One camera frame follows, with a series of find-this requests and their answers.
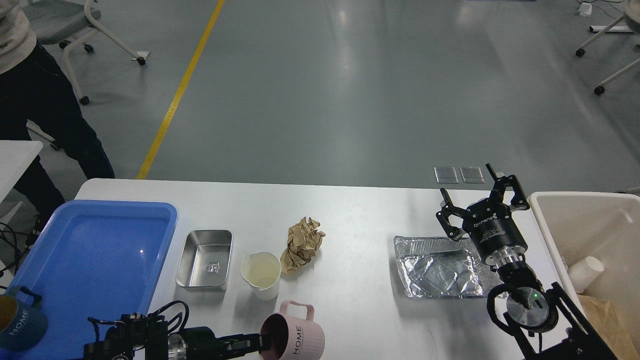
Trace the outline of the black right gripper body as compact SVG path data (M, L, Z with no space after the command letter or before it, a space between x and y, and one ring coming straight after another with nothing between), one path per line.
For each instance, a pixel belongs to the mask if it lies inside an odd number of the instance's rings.
M503 265L505 253L523 255L528 250L509 205L489 198L466 208L462 230L469 234L486 265Z

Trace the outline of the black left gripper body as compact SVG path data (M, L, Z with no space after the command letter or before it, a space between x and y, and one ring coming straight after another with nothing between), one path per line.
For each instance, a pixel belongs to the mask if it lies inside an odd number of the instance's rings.
M223 343L206 326L185 328L167 338L169 360L221 360Z

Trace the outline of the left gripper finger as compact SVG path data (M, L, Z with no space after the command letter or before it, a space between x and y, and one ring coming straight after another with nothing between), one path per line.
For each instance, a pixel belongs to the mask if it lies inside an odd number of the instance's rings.
M221 352L220 360L241 358L251 353L259 353L262 349L225 349Z
M272 346L272 336L264 333L238 333L220 337L226 351L266 351Z

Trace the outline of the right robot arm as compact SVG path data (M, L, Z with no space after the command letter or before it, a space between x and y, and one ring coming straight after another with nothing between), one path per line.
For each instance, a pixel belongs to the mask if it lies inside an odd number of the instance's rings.
M530 209L516 175L486 168L494 184L489 196L465 208L454 205L441 188L441 209L436 218L452 241L470 237L483 264L495 272L500 284L487 296L487 313L504 333L513 337L526 360L614 360L616 355L558 282L544 289L526 262L528 244L513 213ZM534 349L532 337L553 330L560 317L569 322L567 337L547 349Z

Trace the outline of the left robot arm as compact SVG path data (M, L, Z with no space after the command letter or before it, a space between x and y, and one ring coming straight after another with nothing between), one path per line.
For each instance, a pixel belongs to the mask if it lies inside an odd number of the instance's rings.
M87 320L95 341L83 347L84 360L132 360L137 351L146 360L230 360L272 348L272 336L238 333L216 337L207 326L186 328L190 308L174 300L143 315L122 314L119 320Z

